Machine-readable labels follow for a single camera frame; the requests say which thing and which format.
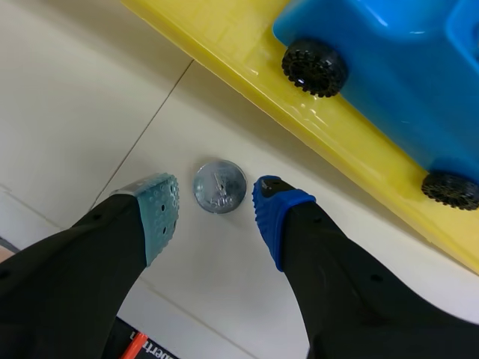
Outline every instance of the blue toy car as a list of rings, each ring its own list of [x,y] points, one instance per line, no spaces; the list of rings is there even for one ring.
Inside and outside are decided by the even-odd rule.
[[[479,207],[479,0],[293,0],[273,32],[295,86],[341,91],[429,171],[428,197]]]

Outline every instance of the black tire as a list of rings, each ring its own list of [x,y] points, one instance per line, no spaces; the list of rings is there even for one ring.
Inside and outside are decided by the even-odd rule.
[[[422,182],[423,193],[436,202],[472,211],[479,207],[479,185],[455,174],[431,172]]]
[[[348,76],[341,56],[316,40],[295,41],[284,53],[281,66],[295,86],[319,97],[336,95]]]

